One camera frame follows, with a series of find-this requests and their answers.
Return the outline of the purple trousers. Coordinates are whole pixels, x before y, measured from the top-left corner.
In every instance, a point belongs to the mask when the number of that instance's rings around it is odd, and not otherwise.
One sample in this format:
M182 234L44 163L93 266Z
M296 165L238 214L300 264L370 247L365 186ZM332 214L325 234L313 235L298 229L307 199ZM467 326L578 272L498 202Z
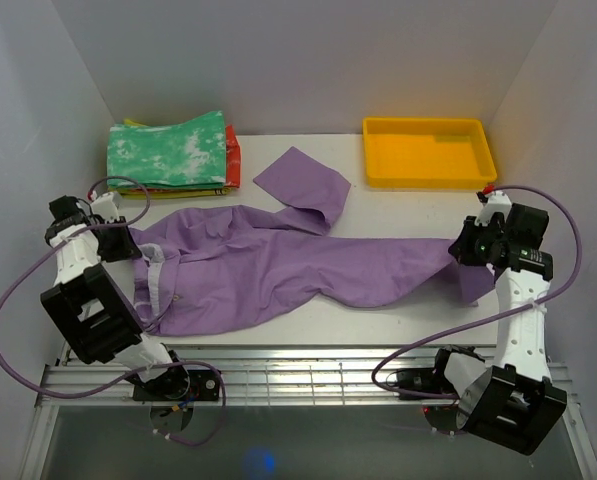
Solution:
M440 238L337 238L350 183L298 149L256 177L280 201L269 212L236 205L178 210L134 230L134 307L151 334L244 330L322 295L354 308L403 299L437 274L464 302L492 291L485 267L459 265Z

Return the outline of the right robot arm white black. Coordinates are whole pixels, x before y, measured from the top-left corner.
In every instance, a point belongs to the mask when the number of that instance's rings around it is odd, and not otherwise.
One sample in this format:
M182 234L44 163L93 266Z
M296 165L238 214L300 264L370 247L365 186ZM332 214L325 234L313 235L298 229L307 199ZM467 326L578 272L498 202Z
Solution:
M464 266L490 266L504 317L494 360L444 347L429 382L442 397L458 397L458 429L523 455L531 455L562 416L565 391L553 385L545 353L545 308L553 258L540 246L546 211L512 202L496 192L481 212L465 219L450 254Z

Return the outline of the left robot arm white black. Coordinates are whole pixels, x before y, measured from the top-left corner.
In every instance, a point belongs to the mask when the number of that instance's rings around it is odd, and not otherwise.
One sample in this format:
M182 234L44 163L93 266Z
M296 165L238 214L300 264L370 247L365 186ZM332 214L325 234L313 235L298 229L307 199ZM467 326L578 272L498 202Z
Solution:
M53 222L45 241L56 250L54 285L41 304L79 360L113 360L132 371L127 381L162 400L191 393L187 370L175 353L147 337L138 314L105 265L138 259L118 202L106 193L90 205L74 196L49 203Z

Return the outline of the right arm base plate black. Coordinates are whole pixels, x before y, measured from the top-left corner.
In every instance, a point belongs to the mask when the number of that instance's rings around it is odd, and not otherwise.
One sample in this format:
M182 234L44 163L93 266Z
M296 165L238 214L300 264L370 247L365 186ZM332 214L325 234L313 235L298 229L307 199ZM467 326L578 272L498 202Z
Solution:
M451 383L434 368L409 368L396 372L395 386L401 400L456 398L456 391Z

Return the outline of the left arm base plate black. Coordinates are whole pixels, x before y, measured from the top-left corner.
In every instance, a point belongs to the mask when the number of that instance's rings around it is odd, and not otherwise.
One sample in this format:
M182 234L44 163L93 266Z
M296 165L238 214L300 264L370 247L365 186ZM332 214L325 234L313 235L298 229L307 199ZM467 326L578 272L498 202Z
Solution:
M169 398L135 385L131 399L143 402L169 401L176 403L183 400L213 402L219 399L220 381L214 372L209 369L188 369L187 376L189 377L189 392L186 396Z

